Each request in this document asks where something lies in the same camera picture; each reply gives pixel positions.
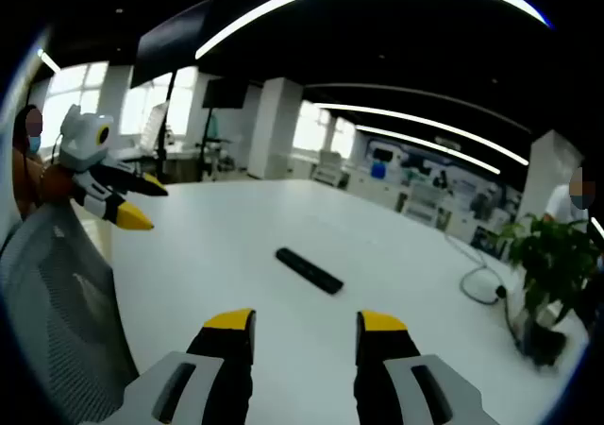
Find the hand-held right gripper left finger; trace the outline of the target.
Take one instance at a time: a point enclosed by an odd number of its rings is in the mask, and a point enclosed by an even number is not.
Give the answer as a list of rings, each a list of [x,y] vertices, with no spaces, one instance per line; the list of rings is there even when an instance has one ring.
[[[243,424],[253,382],[256,312],[206,321],[185,352],[172,351],[125,391],[124,424]]]

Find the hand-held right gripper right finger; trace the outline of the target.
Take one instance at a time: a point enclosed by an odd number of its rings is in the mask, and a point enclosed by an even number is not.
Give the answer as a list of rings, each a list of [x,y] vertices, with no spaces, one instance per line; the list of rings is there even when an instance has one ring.
[[[479,390],[422,354],[398,318],[357,312],[354,398],[361,424],[494,424]]]

